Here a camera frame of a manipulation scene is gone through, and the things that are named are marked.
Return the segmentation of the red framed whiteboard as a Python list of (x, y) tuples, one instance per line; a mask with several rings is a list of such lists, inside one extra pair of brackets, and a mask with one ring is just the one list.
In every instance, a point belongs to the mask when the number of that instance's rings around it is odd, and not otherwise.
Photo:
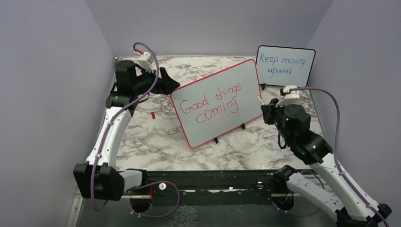
[(190, 148), (260, 117), (261, 97), (253, 59), (183, 85), (170, 95)]

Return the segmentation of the red white marker pen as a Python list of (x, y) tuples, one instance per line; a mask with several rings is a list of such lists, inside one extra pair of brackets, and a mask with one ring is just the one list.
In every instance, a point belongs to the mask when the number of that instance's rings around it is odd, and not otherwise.
[(258, 100), (260, 101), (261, 105), (265, 105), (265, 103), (263, 102), (263, 100), (261, 99), (260, 96), (257, 96)]

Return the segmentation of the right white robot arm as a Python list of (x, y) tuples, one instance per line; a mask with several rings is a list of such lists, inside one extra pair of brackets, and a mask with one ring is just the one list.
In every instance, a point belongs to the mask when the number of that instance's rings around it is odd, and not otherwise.
[(361, 190), (341, 166), (326, 140), (310, 130), (311, 116), (301, 105), (277, 107), (278, 99), (261, 105), (264, 122), (275, 125), (285, 145), (314, 170), (331, 188), (311, 183), (299, 171), (284, 166), (274, 174), (273, 187), (278, 192), (289, 189), (308, 199), (329, 215), (338, 227), (376, 227), (391, 214), (391, 208), (378, 203)]

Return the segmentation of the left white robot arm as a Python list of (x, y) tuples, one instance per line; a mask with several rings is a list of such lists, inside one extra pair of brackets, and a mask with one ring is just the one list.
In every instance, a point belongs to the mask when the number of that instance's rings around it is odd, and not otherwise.
[(125, 129), (135, 108), (149, 93), (170, 95), (180, 83), (172, 79), (164, 67), (146, 70), (131, 60), (117, 62), (116, 82), (106, 99), (103, 125), (90, 155), (83, 164), (76, 164), (73, 175), (83, 198), (118, 201), (132, 189), (137, 194), (148, 190), (144, 171), (116, 170), (116, 158)]

